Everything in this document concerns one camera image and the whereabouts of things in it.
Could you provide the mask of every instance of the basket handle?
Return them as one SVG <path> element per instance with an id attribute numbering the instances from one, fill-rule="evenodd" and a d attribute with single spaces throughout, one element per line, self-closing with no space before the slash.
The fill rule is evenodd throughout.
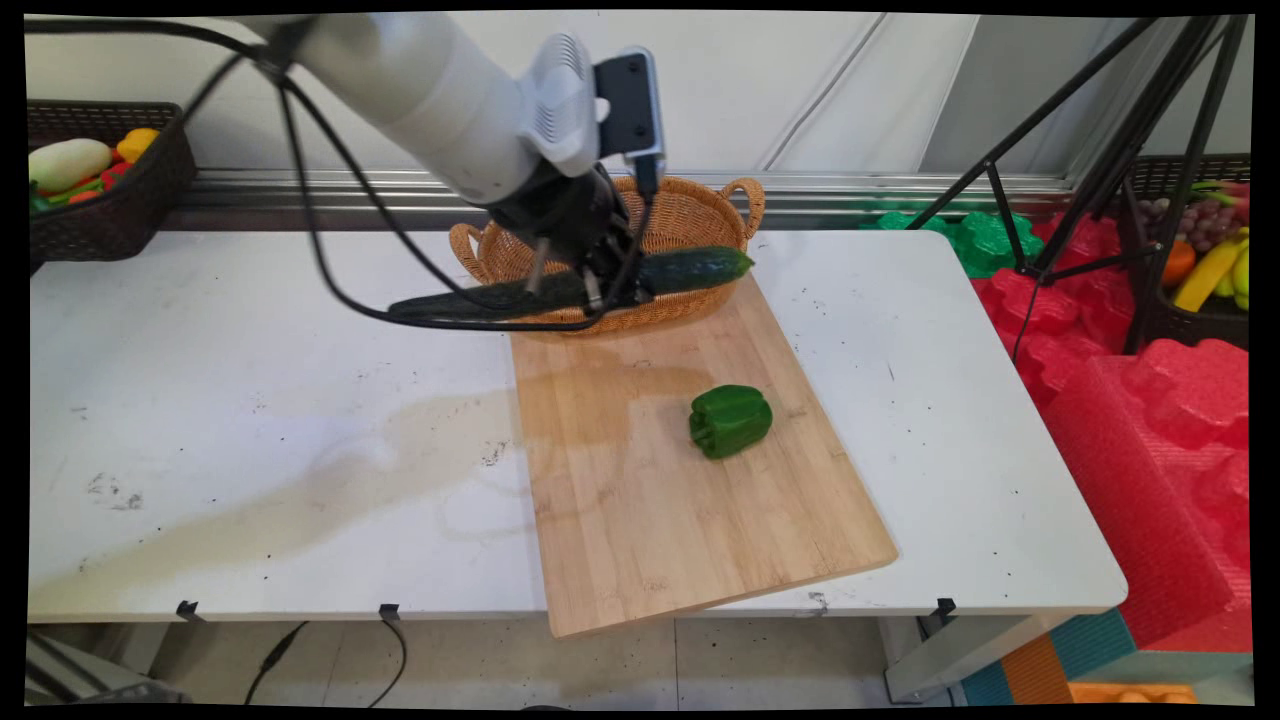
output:
<path id="1" fill-rule="evenodd" d="M 764 218 L 764 186 L 755 178 L 737 178 L 721 190 L 721 197 L 728 200 L 735 190 L 746 193 L 746 240 L 751 240 Z"/>
<path id="2" fill-rule="evenodd" d="M 474 225 L 458 223 L 449 228 L 449 247 L 453 249 L 453 255 L 471 273 L 472 278 L 480 281 L 481 284 L 493 284 L 493 281 L 489 279 L 489 273 L 484 270 L 484 266 L 480 265 L 475 252 L 471 250 L 471 240 L 475 240 L 476 245 L 480 245 L 480 231 Z"/>

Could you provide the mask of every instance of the green cucumber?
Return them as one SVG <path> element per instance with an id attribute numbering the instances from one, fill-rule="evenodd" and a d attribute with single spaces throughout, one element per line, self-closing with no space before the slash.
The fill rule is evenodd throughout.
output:
<path id="1" fill-rule="evenodd" d="M 637 282 L 654 295 L 689 292 L 731 283 L 746 274 L 754 263 L 745 252 L 732 247 L 690 247 L 640 258 Z M 552 310 L 586 306 L 586 286 L 573 273 L 553 273 L 543 278 L 538 295 L 525 292 L 525 281 L 486 284 L 470 288 L 474 297 L 490 305 L 507 305 L 489 310 L 452 292 L 402 300 L 388 307 L 406 318 L 439 320 L 511 320 Z"/>

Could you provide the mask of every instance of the white wall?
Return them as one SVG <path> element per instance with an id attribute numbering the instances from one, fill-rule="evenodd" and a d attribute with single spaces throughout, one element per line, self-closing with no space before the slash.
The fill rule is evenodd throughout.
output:
<path id="1" fill-rule="evenodd" d="M 627 45 L 649 47 L 658 63 L 668 165 L 676 172 L 760 168 L 877 15 L 722 10 L 451 14 L 512 74 L 525 70 L 548 35 L 563 29 L 576 32 L 598 60 Z M 891 14 L 774 169 L 914 172 L 975 19 Z M 229 22 L 183 22 L 256 40 Z M 142 36 L 27 36 L 26 50 L 28 97 L 180 105 L 227 54 L 196 41 Z M 416 168 L 408 155 L 347 110 L 306 70 L 294 73 L 365 167 Z M 227 78 L 192 122 L 189 135 L 201 167 L 289 167 L 275 91 L 250 68 Z M 305 142 L 308 165 L 340 167 L 317 132 L 306 132 Z"/>
<path id="2" fill-rule="evenodd" d="M 920 169 L 963 173 L 1133 22 L 982 15 Z M 1000 159 L 1004 174 L 1062 176 L 1151 31 L 1103 67 Z"/>
<path id="3" fill-rule="evenodd" d="M 1240 50 L 1231 67 L 1231 78 L 1222 94 L 1222 106 L 1213 118 L 1213 131 L 1208 136 L 1204 152 L 1249 152 L 1253 137 L 1253 29 L 1254 17 L 1244 26 Z M 1174 101 L 1169 104 L 1156 129 L 1143 146 L 1143 155 L 1181 155 L 1187 152 L 1187 142 L 1192 137 L 1192 127 L 1199 113 L 1201 100 L 1208 87 L 1208 76 L 1213 72 L 1217 50 L 1210 53 L 1199 67 L 1187 78 Z"/>

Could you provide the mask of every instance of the floor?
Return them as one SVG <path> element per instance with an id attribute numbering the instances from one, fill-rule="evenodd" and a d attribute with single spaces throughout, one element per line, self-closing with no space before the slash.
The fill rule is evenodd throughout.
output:
<path id="1" fill-rule="evenodd" d="M 239 703 L 294 623 L 174 624 L 152 674 L 196 702 Z M 403 623 L 408 665 L 380 707 L 780 710 L 886 707 L 873 619 L 663 620 L 556 641 L 545 619 Z M 396 675 L 381 623 L 311 623 L 253 698 L 365 706 Z M 963 697 L 957 698 L 963 703 Z M 931 706 L 947 706 L 946 693 Z"/>

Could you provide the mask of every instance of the grapes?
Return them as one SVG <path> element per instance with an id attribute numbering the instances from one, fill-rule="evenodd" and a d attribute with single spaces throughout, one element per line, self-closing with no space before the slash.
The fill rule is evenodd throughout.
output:
<path id="1" fill-rule="evenodd" d="M 1137 219 L 1146 228 L 1148 236 L 1160 232 L 1169 206 L 1167 197 L 1138 201 Z M 1208 252 L 1213 246 L 1239 231 L 1240 225 L 1242 223 L 1235 218 L 1235 208 L 1224 208 L 1217 200 L 1201 200 L 1183 209 L 1181 217 L 1178 218 L 1174 240 L 1189 242 L 1197 252 Z"/>

